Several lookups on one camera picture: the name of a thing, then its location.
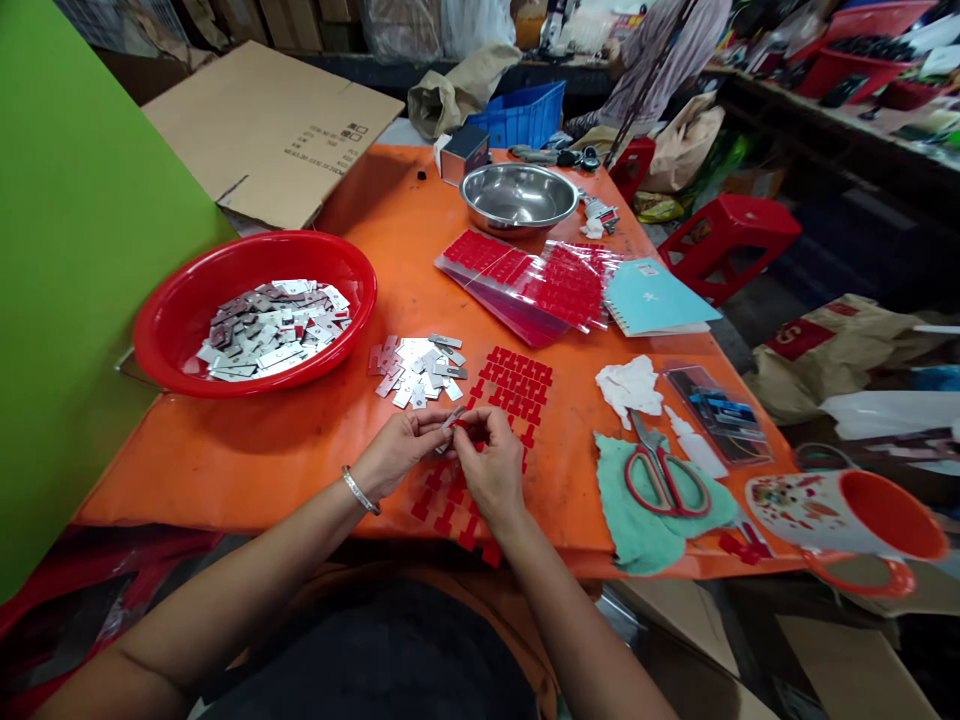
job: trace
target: red scissors handle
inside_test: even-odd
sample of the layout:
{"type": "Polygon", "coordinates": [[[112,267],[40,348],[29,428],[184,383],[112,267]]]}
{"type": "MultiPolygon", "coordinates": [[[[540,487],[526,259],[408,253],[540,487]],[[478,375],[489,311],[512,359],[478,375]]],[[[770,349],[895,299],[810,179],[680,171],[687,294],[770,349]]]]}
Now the red scissors handle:
{"type": "Polygon", "coordinates": [[[686,469],[678,458],[667,455],[666,450],[664,450],[661,445],[657,446],[656,457],[651,455],[650,450],[642,443],[637,445],[637,449],[633,455],[630,456],[630,459],[627,460],[627,465],[624,468],[624,479],[627,483],[627,489],[640,507],[656,515],[699,518],[710,512],[710,509],[713,507],[710,493],[707,491],[706,486],[697,473],[686,469]],[[645,500],[633,484],[631,471],[633,470],[633,463],[637,459],[640,459],[647,471],[647,476],[650,478],[650,485],[653,487],[654,495],[657,497],[657,504],[645,500]],[[691,508],[684,504],[683,496],[677,488],[673,473],[670,469],[671,464],[683,468],[687,477],[697,486],[700,497],[703,499],[698,507],[691,508]]]}

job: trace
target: bracelet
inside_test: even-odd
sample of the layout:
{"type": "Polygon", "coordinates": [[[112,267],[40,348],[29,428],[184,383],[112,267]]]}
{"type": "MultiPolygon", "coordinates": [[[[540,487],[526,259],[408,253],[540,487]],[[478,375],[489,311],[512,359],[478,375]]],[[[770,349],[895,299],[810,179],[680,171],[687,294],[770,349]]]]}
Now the bracelet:
{"type": "Polygon", "coordinates": [[[380,514],[380,503],[374,505],[367,499],[367,496],[363,494],[363,490],[360,489],[360,486],[357,485],[354,481],[353,476],[350,474],[350,466],[343,466],[343,481],[347,484],[347,487],[350,488],[350,492],[353,493],[354,497],[360,501],[360,504],[363,505],[367,512],[372,512],[374,515],[380,514]]]}

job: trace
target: woman's right hand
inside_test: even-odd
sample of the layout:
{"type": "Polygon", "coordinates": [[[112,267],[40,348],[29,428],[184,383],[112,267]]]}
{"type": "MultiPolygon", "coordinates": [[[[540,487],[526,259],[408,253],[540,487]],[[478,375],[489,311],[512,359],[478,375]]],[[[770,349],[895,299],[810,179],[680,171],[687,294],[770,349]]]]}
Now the woman's right hand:
{"type": "Polygon", "coordinates": [[[521,482],[523,445],[500,408],[469,410],[460,419],[468,425],[486,428],[488,438],[482,452],[477,452],[462,427],[454,428],[453,444],[470,494],[490,531],[496,535],[515,526],[526,515],[521,482]]]}

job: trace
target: orange tablecloth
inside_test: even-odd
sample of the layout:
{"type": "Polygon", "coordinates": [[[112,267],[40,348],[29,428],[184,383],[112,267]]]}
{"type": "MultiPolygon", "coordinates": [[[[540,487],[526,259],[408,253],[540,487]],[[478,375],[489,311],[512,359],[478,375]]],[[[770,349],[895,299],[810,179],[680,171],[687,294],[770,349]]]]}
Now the orange tablecloth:
{"type": "MultiPolygon", "coordinates": [[[[505,151],[497,160],[505,158],[505,151]]],[[[606,173],[567,171],[592,195],[624,208],[616,234],[605,239],[628,256],[656,251],[625,207],[606,173]]],[[[583,241],[578,210],[551,237],[583,241]]],[[[748,392],[709,334],[627,339],[616,327],[589,335],[569,331],[554,345],[531,350],[452,280],[434,259],[469,226],[456,187],[442,182],[429,149],[374,146],[328,201],[317,228],[346,238],[376,269],[380,294],[358,350],[337,370],[305,387],[230,401],[160,396],[130,436],[98,487],[77,513],[85,525],[167,523],[226,532],[271,527],[325,485],[339,478],[396,408],[374,394],[379,378],[366,374],[367,349],[389,334],[462,338],[470,387],[490,350],[500,345],[554,370],[535,450],[525,477],[528,507],[581,577],[613,577],[614,547],[597,489],[596,430],[635,441],[603,400],[594,375],[604,365],[647,354],[658,368],[671,360],[702,365],[738,392],[748,392]],[[426,170],[428,179],[417,180],[426,170]]],[[[658,386],[671,406],[683,408],[672,390],[658,386]]],[[[452,403],[441,396],[445,406],[452,403]]],[[[770,419],[760,413],[776,456],[773,464],[738,470],[728,486],[742,499],[750,477],[795,470],[791,451],[770,419]]],[[[669,423],[652,425],[676,445],[669,423]]],[[[415,471],[384,503],[379,518],[357,528],[366,537],[434,537],[432,525],[410,509],[423,489],[415,471]]],[[[485,529],[481,527],[483,537],[485,529]]],[[[716,533],[690,542],[670,575],[709,578],[780,572],[803,567],[790,546],[768,537],[777,558],[749,566],[717,546],[716,533]]]]}

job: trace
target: light blue notebook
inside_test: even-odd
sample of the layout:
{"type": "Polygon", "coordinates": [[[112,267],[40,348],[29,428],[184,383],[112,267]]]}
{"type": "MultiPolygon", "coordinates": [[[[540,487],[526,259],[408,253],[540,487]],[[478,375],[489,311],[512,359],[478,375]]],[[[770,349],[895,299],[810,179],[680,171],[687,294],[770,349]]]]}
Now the light blue notebook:
{"type": "Polygon", "coordinates": [[[604,302],[627,337],[709,332],[720,313],[656,260],[625,262],[613,275],[604,302]]]}

